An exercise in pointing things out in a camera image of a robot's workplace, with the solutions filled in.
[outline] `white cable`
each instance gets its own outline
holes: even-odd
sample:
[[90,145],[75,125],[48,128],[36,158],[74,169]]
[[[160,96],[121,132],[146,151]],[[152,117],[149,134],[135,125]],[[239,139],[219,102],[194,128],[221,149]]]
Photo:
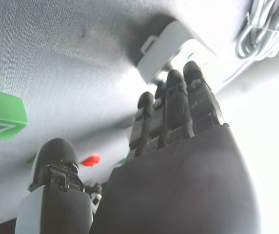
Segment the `white cable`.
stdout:
[[247,25],[239,35],[235,53],[246,62],[227,80],[229,82],[254,61],[274,57],[279,51],[279,6],[275,0],[254,0],[247,14]]

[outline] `green object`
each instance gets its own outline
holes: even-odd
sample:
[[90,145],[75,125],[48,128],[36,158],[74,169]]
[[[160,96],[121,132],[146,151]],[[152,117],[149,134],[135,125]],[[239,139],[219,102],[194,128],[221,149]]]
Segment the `green object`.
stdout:
[[12,139],[27,124],[22,100],[0,93],[0,140]]

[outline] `back of robotic hand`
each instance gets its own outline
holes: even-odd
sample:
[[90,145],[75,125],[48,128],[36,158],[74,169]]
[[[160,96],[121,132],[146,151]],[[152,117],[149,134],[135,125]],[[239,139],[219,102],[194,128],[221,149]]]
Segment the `back of robotic hand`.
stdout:
[[138,109],[90,234],[260,233],[249,175],[200,68],[170,71]]

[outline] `green block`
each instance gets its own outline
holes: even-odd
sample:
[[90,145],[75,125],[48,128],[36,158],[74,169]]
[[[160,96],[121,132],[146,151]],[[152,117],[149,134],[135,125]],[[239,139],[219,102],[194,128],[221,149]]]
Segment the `green block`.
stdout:
[[12,139],[27,124],[22,100],[0,93],[0,140]]

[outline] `robotic hand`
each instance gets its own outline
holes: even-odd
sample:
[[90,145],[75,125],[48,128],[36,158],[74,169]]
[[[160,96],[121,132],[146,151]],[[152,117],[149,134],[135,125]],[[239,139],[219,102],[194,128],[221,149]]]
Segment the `robotic hand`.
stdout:
[[183,75],[170,71],[155,102],[151,93],[140,97],[127,163],[113,170],[93,224],[71,144],[55,139],[35,161],[16,233],[258,234],[229,126],[200,68],[188,62]]

